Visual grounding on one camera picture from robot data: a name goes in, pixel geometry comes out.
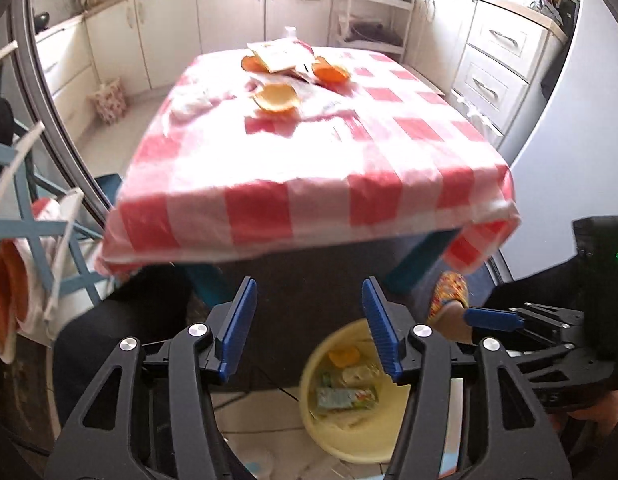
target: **person's foot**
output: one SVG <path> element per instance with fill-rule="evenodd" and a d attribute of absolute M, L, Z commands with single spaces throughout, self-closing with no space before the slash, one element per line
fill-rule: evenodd
<path fill-rule="evenodd" d="M 467 307 L 467 282 L 462 274 L 443 272 L 431 298 L 427 324 L 450 341 L 470 344 L 472 330 L 464 319 Z"/>
<path fill-rule="evenodd" d="M 446 270 L 440 275 L 433 290 L 427 323 L 431 324 L 450 303 L 457 303 L 463 309 L 467 308 L 468 297 L 467 282 L 463 275 Z"/>

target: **drawer handle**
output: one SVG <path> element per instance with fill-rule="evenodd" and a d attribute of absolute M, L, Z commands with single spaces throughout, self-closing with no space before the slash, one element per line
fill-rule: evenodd
<path fill-rule="evenodd" d="M 518 48 L 518 41 L 514 40 L 513 38 L 510 38 L 509 36 L 505 36 L 502 32 L 498 32 L 497 30 L 493 30 L 492 28 L 489 29 L 489 32 L 492 33 L 497 38 L 502 38 L 503 40 L 511 41 L 513 43 L 513 46 Z"/>
<path fill-rule="evenodd" d="M 478 88 L 483 89 L 486 92 L 489 92 L 491 95 L 494 96 L 494 99 L 496 101 L 498 100 L 498 94 L 496 93 L 496 90 L 492 90 L 487 85 L 485 85 L 482 81 L 476 79 L 475 77 L 472 77 L 472 79 L 474 80 L 474 83 L 476 83 L 476 86 L 478 86 Z"/>

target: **slipper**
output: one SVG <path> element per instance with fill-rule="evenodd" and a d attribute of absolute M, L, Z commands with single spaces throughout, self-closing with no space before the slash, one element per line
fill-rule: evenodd
<path fill-rule="evenodd" d="M 440 312 L 440 309 L 448 304 L 449 301 L 459 301 L 463 308 L 468 308 L 468 298 L 469 291 L 463 275 L 452 270 L 446 270 L 440 275 L 434 288 L 427 323 L 431 323 Z"/>

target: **metal bolt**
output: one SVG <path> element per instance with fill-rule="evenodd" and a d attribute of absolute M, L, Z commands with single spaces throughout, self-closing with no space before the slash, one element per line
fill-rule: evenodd
<path fill-rule="evenodd" d="M 120 342 L 120 348 L 125 352 L 129 352 L 138 346 L 138 340 L 135 337 L 128 337 L 126 339 L 122 339 Z"/>
<path fill-rule="evenodd" d="M 195 323 L 189 327 L 189 335 L 200 337 L 207 333 L 207 326 L 203 323 Z"/>
<path fill-rule="evenodd" d="M 500 348 L 500 343 L 498 343 L 498 341 L 496 341 L 496 339 L 494 339 L 493 337 L 488 337 L 487 339 L 483 341 L 483 346 L 487 350 L 496 352 L 496 350 Z"/>
<path fill-rule="evenodd" d="M 413 333 L 420 337 L 429 337 L 431 335 L 431 327 L 427 325 L 416 325 L 413 327 Z"/>

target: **food packet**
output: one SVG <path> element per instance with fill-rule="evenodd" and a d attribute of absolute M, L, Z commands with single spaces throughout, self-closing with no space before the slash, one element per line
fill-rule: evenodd
<path fill-rule="evenodd" d="M 375 388 L 317 388 L 317 411 L 371 410 L 378 403 Z"/>

